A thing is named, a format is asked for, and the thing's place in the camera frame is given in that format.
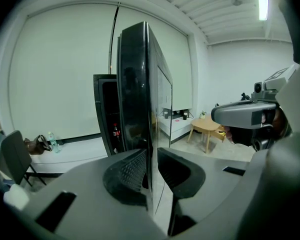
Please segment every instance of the floor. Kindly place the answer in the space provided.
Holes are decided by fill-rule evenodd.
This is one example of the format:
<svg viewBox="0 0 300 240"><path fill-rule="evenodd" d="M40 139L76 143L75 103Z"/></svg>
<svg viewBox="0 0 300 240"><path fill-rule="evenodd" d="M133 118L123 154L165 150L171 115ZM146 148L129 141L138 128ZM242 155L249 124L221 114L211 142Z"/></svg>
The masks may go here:
<svg viewBox="0 0 300 240"><path fill-rule="evenodd" d="M42 178L43 181L48 185L49 183L51 183L52 181L54 181L56 178L53 177L43 177ZM45 185L39 180L39 178L37 177L33 177L30 176L28 181L30 182L30 184L32 186L30 186L25 179L22 180L20 186L24 187L27 191L35 193L38 192L39 190L41 190Z"/></svg>
<svg viewBox="0 0 300 240"><path fill-rule="evenodd" d="M31 155L34 169L42 174L59 174L81 164L107 157L101 137L67 143L60 146L60 149L59 153L44 151L40 155Z"/></svg>
<svg viewBox="0 0 300 240"><path fill-rule="evenodd" d="M207 135L204 135L201 141L201 133L193 132L189 143L187 143L188 135L173 143L170 147L200 156L208 156L213 158L228 159L250 162L255 150L251 146L242 144L232 144L227 139L221 140L211 136L209 141L209 152L206 151Z"/></svg>

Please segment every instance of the roller blind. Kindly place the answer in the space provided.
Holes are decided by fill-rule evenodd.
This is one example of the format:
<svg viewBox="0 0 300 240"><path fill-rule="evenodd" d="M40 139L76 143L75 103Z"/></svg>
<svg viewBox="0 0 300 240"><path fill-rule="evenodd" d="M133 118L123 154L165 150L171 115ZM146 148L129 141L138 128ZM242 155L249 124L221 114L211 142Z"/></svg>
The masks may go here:
<svg viewBox="0 0 300 240"><path fill-rule="evenodd" d="M192 76L187 37L155 17L133 9L119 8L113 33L111 73L117 72L118 37L122 30L140 22L149 23L171 72L173 110L192 108Z"/></svg>
<svg viewBox="0 0 300 240"><path fill-rule="evenodd" d="M33 139L100 133L93 75L108 73L116 6L78 4L29 18L16 43L9 76L14 128Z"/></svg>

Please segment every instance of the water bottle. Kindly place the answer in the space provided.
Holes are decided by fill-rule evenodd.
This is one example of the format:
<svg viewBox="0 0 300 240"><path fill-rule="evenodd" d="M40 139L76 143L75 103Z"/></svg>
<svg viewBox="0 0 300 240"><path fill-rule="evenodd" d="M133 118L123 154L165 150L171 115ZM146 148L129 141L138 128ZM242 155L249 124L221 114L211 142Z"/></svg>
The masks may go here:
<svg viewBox="0 0 300 240"><path fill-rule="evenodd" d="M58 143L56 141L56 138L55 138L54 134L51 131L48 132L48 139L49 139L49 141L50 141L50 143L52 145L53 151L55 153L59 153L60 149L58 147Z"/></svg>

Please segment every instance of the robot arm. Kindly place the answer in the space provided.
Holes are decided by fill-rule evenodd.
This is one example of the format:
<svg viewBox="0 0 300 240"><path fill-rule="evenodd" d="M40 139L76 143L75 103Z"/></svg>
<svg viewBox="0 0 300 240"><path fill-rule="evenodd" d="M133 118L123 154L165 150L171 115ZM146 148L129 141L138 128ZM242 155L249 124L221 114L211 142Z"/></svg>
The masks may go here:
<svg viewBox="0 0 300 240"><path fill-rule="evenodd" d="M250 100L215 107L212 120L230 127L234 143L253 146L256 151L270 148L280 138L272 125L279 108L276 95L296 69L297 65L293 64L263 82L256 82Z"/></svg>

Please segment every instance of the gray floor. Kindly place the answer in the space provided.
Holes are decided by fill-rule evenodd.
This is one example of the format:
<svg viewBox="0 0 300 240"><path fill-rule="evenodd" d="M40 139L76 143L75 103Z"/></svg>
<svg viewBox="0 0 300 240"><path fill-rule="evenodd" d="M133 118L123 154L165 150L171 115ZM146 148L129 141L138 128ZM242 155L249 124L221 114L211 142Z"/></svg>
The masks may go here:
<svg viewBox="0 0 300 240"><path fill-rule="evenodd" d="M166 236L168 235L168 228L172 211L172 202L173 193L168 187L168 185L164 184L159 205L154 211L153 221L165 233Z"/></svg>
<svg viewBox="0 0 300 240"><path fill-rule="evenodd" d="M207 136L204 135L201 141L201 134L193 132L189 143L187 143L188 135L177 142L173 143L170 147L172 149L197 154L200 156L208 156L213 158L228 159L250 162L255 150L242 144L232 144L227 139L222 142L221 140L211 136L209 141L209 152L206 151Z"/></svg>
<svg viewBox="0 0 300 240"><path fill-rule="evenodd" d="M56 178L43 177L42 179L48 185L49 183L54 181ZM22 180L20 186L24 187L27 191L32 192L32 193L38 192L40 189L42 189L45 186L37 177L30 176L28 181L30 182L30 184L32 186L30 186L25 179Z"/></svg>

